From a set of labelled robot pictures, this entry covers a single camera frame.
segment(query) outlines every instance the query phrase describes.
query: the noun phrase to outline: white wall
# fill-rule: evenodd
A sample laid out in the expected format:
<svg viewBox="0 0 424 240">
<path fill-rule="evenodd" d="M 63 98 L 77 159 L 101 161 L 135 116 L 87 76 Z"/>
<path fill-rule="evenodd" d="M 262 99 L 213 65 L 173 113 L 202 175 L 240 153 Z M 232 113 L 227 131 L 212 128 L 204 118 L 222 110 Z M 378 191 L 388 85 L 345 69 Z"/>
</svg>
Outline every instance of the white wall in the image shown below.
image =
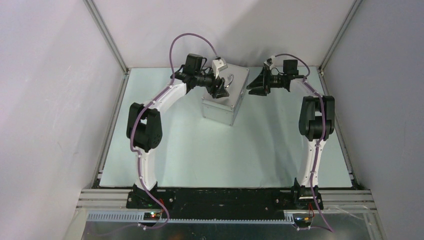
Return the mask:
<svg viewBox="0 0 424 240">
<path fill-rule="evenodd" d="M 324 76 L 389 240 L 423 239 L 424 2 L 364 1 Z"/>
<path fill-rule="evenodd" d="M 207 38 L 228 63 L 262 66 L 266 58 L 291 53 L 319 65 L 353 0 L 97 0 L 129 67 L 168 67 L 173 39 L 186 32 Z M 200 39 L 175 44 L 179 66 L 188 53 L 214 57 Z"/>
<path fill-rule="evenodd" d="M 0 239 L 61 239 L 122 79 L 82 0 L 0 2 Z"/>
</svg>

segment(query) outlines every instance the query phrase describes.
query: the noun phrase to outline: white table surface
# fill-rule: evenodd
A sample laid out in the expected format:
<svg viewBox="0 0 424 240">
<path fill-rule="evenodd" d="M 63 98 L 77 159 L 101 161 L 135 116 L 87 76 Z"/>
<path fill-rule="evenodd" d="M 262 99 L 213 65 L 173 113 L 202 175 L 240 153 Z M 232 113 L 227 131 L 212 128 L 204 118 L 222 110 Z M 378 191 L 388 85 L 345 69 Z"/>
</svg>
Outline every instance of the white table surface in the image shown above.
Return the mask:
<svg viewBox="0 0 424 240">
<path fill-rule="evenodd" d="M 251 67 L 248 82 L 261 67 Z M 306 73 L 299 67 L 300 74 Z M 322 92 L 315 67 L 310 84 Z M 128 187 L 135 181 L 136 156 L 126 137 L 128 111 L 134 102 L 154 97 L 169 82 L 170 68 L 133 68 L 113 132 L 102 187 Z M 234 125 L 202 117 L 197 87 L 161 114 L 162 141 L 156 149 L 155 173 L 160 187 L 291 187 L 300 167 L 303 136 L 298 129 L 302 97 L 284 88 L 268 96 L 246 94 Z M 320 188 L 351 187 L 336 131 L 330 135 L 319 167 Z"/>
</svg>

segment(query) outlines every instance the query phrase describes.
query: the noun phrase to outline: red wire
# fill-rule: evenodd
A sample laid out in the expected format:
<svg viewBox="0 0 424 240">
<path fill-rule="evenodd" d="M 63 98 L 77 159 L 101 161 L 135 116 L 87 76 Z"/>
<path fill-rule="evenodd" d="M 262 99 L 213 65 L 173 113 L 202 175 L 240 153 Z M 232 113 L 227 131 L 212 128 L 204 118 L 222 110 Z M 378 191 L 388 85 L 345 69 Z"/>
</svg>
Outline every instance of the red wire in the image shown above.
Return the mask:
<svg viewBox="0 0 424 240">
<path fill-rule="evenodd" d="M 159 198 L 159 202 L 160 202 L 161 204 L 165 205 L 165 203 L 164 203 L 164 201 L 162 200 L 162 198 Z"/>
<path fill-rule="evenodd" d="M 315 212 L 314 212 L 314 208 L 312 207 L 312 204 L 309 203 L 309 215 L 311 215 L 311 211 L 313 213 L 312 218 L 315 217 Z"/>
</svg>

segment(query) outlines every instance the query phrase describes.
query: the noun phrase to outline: robotic arm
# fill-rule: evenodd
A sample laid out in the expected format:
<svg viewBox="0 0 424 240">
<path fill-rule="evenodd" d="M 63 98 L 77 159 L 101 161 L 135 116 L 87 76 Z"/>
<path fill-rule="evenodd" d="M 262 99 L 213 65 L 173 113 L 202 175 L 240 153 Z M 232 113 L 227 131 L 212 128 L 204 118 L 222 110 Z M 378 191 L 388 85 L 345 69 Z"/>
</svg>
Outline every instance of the robotic arm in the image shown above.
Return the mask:
<svg viewBox="0 0 424 240">
<path fill-rule="evenodd" d="M 318 196 L 318 170 L 321 153 L 326 140 L 333 133 L 335 127 L 334 98 L 329 95 L 322 96 L 325 113 L 323 114 L 320 99 L 317 96 L 319 93 L 309 85 L 306 76 L 299 75 L 298 60 L 284 60 L 283 72 L 272 74 L 272 70 L 275 68 L 274 59 L 275 56 L 272 56 L 264 62 L 259 76 L 247 86 L 247 89 L 250 90 L 248 94 L 266 96 L 271 92 L 271 88 L 285 88 L 289 92 L 296 92 L 304 96 L 299 117 L 299 132 L 304 136 L 305 149 L 299 172 L 294 179 L 292 193 L 295 203 L 307 204 L 314 200 L 314 196 Z M 325 129 L 323 129 L 322 115 L 325 118 Z"/>
<path fill-rule="evenodd" d="M 229 96 L 226 88 L 230 83 L 226 84 L 225 79 L 219 77 L 219 72 L 228 67 L 225 60 L 222 58 L 213 60 L 212 70 L 206 72 L 202 69 L 203 59 L 205 58 L 200 55 L 189 54 L 185 64 L 175 73 L 175 78 L 180 81 L 175 81 L 174 84 L 169 85 L 169 89 L 166 89 L 165 93 L 161 94 L 160 92 L 159 98 L 146 101 L 143 104 L 133 103 L 129 108 L 126 136 L 130 139 L 138 115 L 145 106 L 152 102 L 141 115 L 141 121 L 137 124 L 133 138 L 133 147 L 141 153 L 136 160 L 137 172 L 134 172 L 136 176 L 135 185 L 139 189 L 143 189 L 140 179 L 149 191 L 157 183 L 155 148 L 162 140 L 161 114 L 164 114 L 178 99 L 185 96 L 196 86 L 205 87 L 213 98 Z"/>
</svg>

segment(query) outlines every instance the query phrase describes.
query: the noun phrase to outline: aluminum case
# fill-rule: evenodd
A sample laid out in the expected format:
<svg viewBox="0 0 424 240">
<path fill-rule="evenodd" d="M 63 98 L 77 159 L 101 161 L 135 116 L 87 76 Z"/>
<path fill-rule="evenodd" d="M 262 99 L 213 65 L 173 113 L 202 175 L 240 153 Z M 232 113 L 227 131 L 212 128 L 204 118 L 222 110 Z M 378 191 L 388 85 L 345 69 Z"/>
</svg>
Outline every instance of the aluminum case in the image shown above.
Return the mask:
<svg viewBox="0 0 424 240">
<path fill-rule="evenodd" d="M 221 71 L 219 76 L 224 78 L 225 81 L 229 81 L 232 78 L 231 85 L 226 89 L 229 93 L 229 97 L 214 99 L 205 91 L 201 98 L 202 115 L 204 118 L 232 126 L 246 92 L 249 69 L 228 64 L 228 68 Z"/>
</svg>

